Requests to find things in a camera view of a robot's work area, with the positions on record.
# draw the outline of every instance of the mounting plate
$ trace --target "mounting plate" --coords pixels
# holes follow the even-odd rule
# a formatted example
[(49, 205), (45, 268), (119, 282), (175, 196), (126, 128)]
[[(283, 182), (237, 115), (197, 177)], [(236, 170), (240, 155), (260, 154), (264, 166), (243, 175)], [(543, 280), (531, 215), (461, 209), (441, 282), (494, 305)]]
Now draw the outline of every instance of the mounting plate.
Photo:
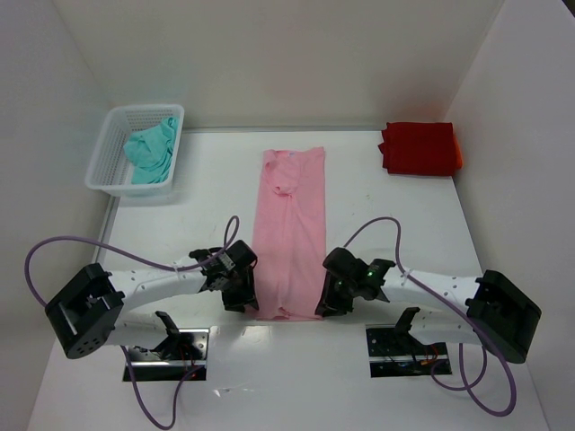
[[(128, 349), (138, 382), (178, 382), (186, 373), (186, 369), (190, 369), (190, 355), (195, 365), (203, 366), (189, 380), (206, 380), (209, 329), (180, 329), (180, 333), (190, 340), (190, 352), (182, 352), (185, 360), (163, 360), (155, 352), (141, 347)], [(126, 366), (122, 380), (130, 381)]]
[[(407, 346), (396, 336), (394, 325), (368, 326), (366, 337), (371, 377), (430, 375), (433, 363), (426, 364), (426, 361), (434, 355), (433, 349), (417, 343)], [(435, 374), (451, 374), (446, 344), (434, 346), (437, 360), (442, 361), (436, 366)]]

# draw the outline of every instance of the pink shirt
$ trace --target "pink shirt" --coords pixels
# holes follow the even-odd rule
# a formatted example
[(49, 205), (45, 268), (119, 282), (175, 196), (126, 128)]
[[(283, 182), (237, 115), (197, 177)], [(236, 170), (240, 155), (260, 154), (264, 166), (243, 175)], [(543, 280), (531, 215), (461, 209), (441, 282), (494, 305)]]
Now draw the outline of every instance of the pink shirt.
[(259, 319), (309, 320), (325, 269), (323, 148), (263, 155), (252, 248)]

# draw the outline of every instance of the white backdrop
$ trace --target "white backdrop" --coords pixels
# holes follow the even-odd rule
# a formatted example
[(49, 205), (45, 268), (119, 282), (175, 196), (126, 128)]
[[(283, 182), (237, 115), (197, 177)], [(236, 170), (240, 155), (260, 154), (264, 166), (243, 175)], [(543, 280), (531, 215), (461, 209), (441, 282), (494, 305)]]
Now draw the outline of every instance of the white backdrop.
[(543, 316), (529, 368), (553, 430), (575, 422), (575, 19), (561, 0), (508, 0), (447, 115), (475, 249)]
[(110, 101), (186, 127), (441, 120), (500, 0), (54, 0)]
[[(0, 0), (0, 429), (26, 429), (55, 336), (23, 262), (58, 234), (97, 236), (107, 198), (84, 186), (107, 102), (56, 8)], [(49, 299), (92, 257), (48, 246), (32, 275)]]

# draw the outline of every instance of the laundry basket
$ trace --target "laundry basket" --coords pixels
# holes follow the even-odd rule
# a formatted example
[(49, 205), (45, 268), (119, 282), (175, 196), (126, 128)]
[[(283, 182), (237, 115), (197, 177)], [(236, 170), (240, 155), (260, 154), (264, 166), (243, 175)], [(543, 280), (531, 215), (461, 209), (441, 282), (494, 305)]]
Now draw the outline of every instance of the laundry basket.
[[(132, 184), (134, 165), (124, 155), (124, 144), (138, 130), (157, 126), (167, 117), (178, 119), (168, 178), (156, 184)], [(173, 170), (180, 146), (183, 107), (180, 105), (130, 105), (114, 108), (104, 120), (85, 177), (86, 187), (103, 190), (112, 196), (145, 197), (172, 190)]]

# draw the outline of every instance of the white table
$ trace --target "white table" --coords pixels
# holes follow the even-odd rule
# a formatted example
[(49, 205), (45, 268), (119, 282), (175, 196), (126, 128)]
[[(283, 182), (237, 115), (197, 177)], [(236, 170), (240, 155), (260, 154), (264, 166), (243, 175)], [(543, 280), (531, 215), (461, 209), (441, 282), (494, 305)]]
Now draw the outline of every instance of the white table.
[[(108, 225), (110, 243), (169, 262), (190, 250), (222, 243), (230, 215), (242, 220), (238, 238), (252, 238), (261, 153), (265, 149), (326, 151), (327, 250), (343, 244), (367, 220), (402, 222), (406, 265), (454, 275), (479, 275), (451, 179), (389, 176), (381, 168), (377, 132), (230, 132), (182, 136), (175, 190), (167, 198), (119, 201)], [(350, 249), (366, 260), (393, 258), (392, 225), (374, 225)], [(110, 253), (106, 269), (137, 264)], [(185, 383), (174, 429), (198, 430), (545, 430), (526, 365), (511, 366), (518, 402), (507, 418), (491, 418), (463, 393), (448, 393), (428, 377), (369, 376), (365, 325), (394, 323), (404, 307), (356, 300), (351, 315), (321, 322), (257, 322), (225, 312), (218, 293), (172, 298), (147, 306), (183, 328), (211, 328), (208, 379)], [(481, 354), (469, 347), (469, 373)], [(449, 346), (458, 382), (456, 350)], [(155, 429), (121, 381), (123, 358), (105, 347), (67, 360), (55, 344), (34, 408), (30, 431)], [(175, 383), (141, 383), (146, 405), (170, 421)], [(477, 393), (488, 405), (507, 405), (509, 389), (491, 357)]]

